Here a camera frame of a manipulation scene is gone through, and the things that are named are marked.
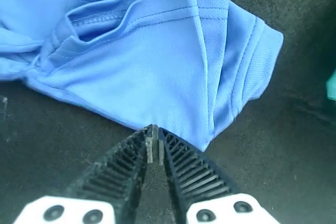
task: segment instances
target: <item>seam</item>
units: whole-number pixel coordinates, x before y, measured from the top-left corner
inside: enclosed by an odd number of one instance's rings
[[[106,22],[112,19],[121,19],[123,17],[124,16],[96,16],[96,17],[91,17],[90,19],[73,21],[72,24],[74,26],[90,25],[90,24],[95,24],[95,23],[100,23],[100,22]]]
[[[188,19],[188,18],[194,18],[194,17],[199,17],[198,15],[194,15],[194,16],[188,16],[188,17],[184,17],[184,18],[177,18],[177,19],[170,19],[170,20],[166,20],[166,21],[162,21],[162,22],[157,22],[157,23],[152,23],[152,24],[148,24],[148,25],[143,25],[143,26],[138,26],[138,27],[135,27],[134,29],[130,30],[129,32],[127,32],[126,34],[124,35],[121,35],[121,37],[124,37],[124,36],[128,36],[130,35],[131,33],[133,33],[134,31],[142,28],[142,27],[150,27],[150,26],[154,26],[154,25],[159,25],[159,24],[163,24],[163,23],[168,23],[168,22],[171,22],[171,21],[178,21],[178,20],[184,20],[184,19]],[[203,18],[203,17],[200,17],[201,19],[221,19],[221,20],[227,20],[227,18]],[[75,51],[70,51],[68,49],[61,49],[65,52],[70,52],[70,53],[75,53],[75,54],[84,54],[85,52],[87,51],[90,51],[98,46],[100,46],[101,44],[104,44],[106,42],[111,42],[111,41],[117,41],[118,39],[120,39],[121,37],[118,37],[118,38],[114,38],[114,39],[108,39],[108,40],[104,40],[104,41],[101,41],[99,43],[97,43],[96,45],[94,45],[92,48],[89,48],[85,51],[82,51],[82,52],[75,52]],[[65,59],[71,59],[73,57],[67,57],[67,56],[63,56],[63,55],[58,55],[59,57],[61,58],[65,58]]]
[[[260,44],[260,39],[261,39],[262,35],[264,34],[265,27],[266,27],[266,25],[264,25],[264,27],[263,27],[263,29],[262,29],[262,32],[261,32],[260,38],[259,38],[259,40],[258,40],[258,43],[257,43],[256,47],[255,47],[254,50],[253,50],[252,57],[253,57],[255,51],[257,50],[257,48],[258,48],[258,46],[259,46],[259,44]],[[252,57],[251,57],[251,59],[250,59],[250,62],[248,63],[248,67],[247,67],[247,72],[246,72],[246,73],[248,73],[248,70],[250,69],[250,65],[251,65],[251,62],[252,62]],[[245,87],[245,84],[246,84],[246,76],[247,76],[247,75],[245,75],[245,78],[244,78],[244,85],[243,85],[243,87]]]
[[[199,9],[229,10],[229,8],[227,8],[227,7],[199,7]]]
[[[228,10],[228,8],[223,8],[223,7],[199,7],[200,9],[218,9],[218,10]],[[93,17],[102,17],[104,15],[109,15],[109,14],[113,14],[113,13],[121,13],[121,12],[125,12],[127,11],[128,9],[122,9],[122,10],[112,10],[110,12],[103,12],[103,13],[100,13],[100,14],[92,14],[92,15],[89,15],[87,17],[83,17],[83,18],[77,18],[77,19],[74,19],[72,22],[76,23],[76,22],[79,22],[79,21],[82,21],[84,19],[89,19],[89,18],[93,18]]]
[[[113,38],[113,39],[108,39],[108,40],[104,40],[104,41],[101,41],[97,44],[95,44],[94,46],[92,46],[91,48],[87,49],[87,50],[84,50],[82,52],[74,52],[74,51],[70,51],[70,50],[67,50],[67,49],[62,49],[64,50],[65,52],[71,52],[71,53],[75,53],[75,54],[84,54],[88,51],[91,51],[93,48],[96,48],[102,44],[105,44],[107,42],[111,42],[111,41],[117,41],[119,39],[121,39],[122,37],[125,37],[125,36],[128,36],[129,34],[131,34],[132,32],[140,29],[140,28],[143,28],[143,27],[150,27],[150,26],[154,26],[154,25],[159,25],[159,24],[164,24],[164,23],[168,23],[168,22],[171,22],[171,21],[178,21],[178,20],[184,20],[184,19],[188,19],[188,18],[194,18],[194,17],[198,17],[198,15],[194,15],[194,16],[187,16],[187,17],[184,17],[184,18],[177,18],[177,19],[170,19],[170,20],[166,20],[166,21],[162,21],[162,22],[157,22],[157,23],[152,23],[152,24],[148,24],[148,25],[143,25],[143,26],[138,26],[138,27],[135,27],[134,29],[130,30],[129,32],[127,32],[126,34],[120,36],[120,37],[117,37],[117,38]],[[73,59],[73,57],[66,57],[66,56],[63,56],[63,55],[58,55],[59,57],[62,57],[62,58],[66,58],[66,59]]]
[[[149,15],[145,15],[145,16],[142,16],[142,17],[139,17],[135,20],[133,20],[131,23],[129,23],[128,25],[131,25],[133,24],[134,22],[138,21],[139,19],[143,19],[143,18],[147,18],[147,17],[151,17],[151,16],[155,16],[155,15],[159,15],[159,14],[163,14],[163,13],[169,13],[169,12],[173,12],[173,11],[176,11],[176,10],[182,10],[182,9],[188,9],[188,8],[192,8],[192,7],[197,7],[197,5],[194,5],[194,6],[185,6],[185,7],[180,7],[180,8],[176,8],[176,9],[172,9],[172,10],[165,10],[163,12],[159,12],[159,13],[154,13],[154,14],[149,14]],[[99,20],[94,20],[92,23],[90,24],[94,24],[94,23],[97,23],[99,22]]]
[[[109,14],[112,14],[112,13],[121,13],[121,12],[125,12],[127,9],[123,9],[123,10],[112,10],[112,11],[109,11],[109,12],[103,12],[103,13],[99,13],[99,14],[92,14],[92,15],[89,15],[87,17],[83,17],[83,18],[77,18],[77,19],[74,19],[72,22],[77,22],[77,21],[81,21],[83,19],[87,19],[87,18],[91,18],[91,17],[100,17],[102,15],[109,15]]]
[[[253,32],[254,32],[254,30],[255,30],[255,28],[256,28],[256,25],[257,25],[257,17],[255,17],[254,25],[253,25],[252,31],[251,31],[251,33],[250,33],[250,36],[249,36],[248,42],[247,42],[247,44],[246,44],[246,47],[244,48],[243,56],[242,56],[241,59],[240,59],[240,63],[239,63],[238,69],[237,69],[238,71],[237,71],[237,73],[236,73],[236,76],[235,76],[235,82],[234,82],[234,83],[236,83],[237,75],[238,75],[238,72],[239,72],[239,70],[240,70],[240,65],[242,64],[241,62],[243,61],[243,59],[244,59],[244,57],[245,57],[246,49],[247,49],[248,45],[250,44],[251,37],[252,37],[252,34],[253,34]],[[232,104],[233,104],[232,99],[233,99],[233,92],[231,92],[230,108],[231,108],[231,114],[232,114],[233,118],[235,118],[235,116],[234,116],[234,114],[233,114],[233,108],[232,108]]]

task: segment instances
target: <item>dark floor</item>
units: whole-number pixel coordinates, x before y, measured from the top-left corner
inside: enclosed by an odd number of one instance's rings
[[[281,223],[336,223],[336,119],[323,112],[336,67],[336,0],[234,0],[283,32],[269,88],[250,102],[207,154]],[[0,223],[63,189],[131,131],[20,83],[0,138]],[[171,223],[165,178],[146,180],[138,223]]]

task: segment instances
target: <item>blue fabric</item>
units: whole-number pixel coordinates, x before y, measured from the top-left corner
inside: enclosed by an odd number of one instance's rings
[[[2,0],[0,80],[204,151],[263,93],[282,40],[230,0]]]

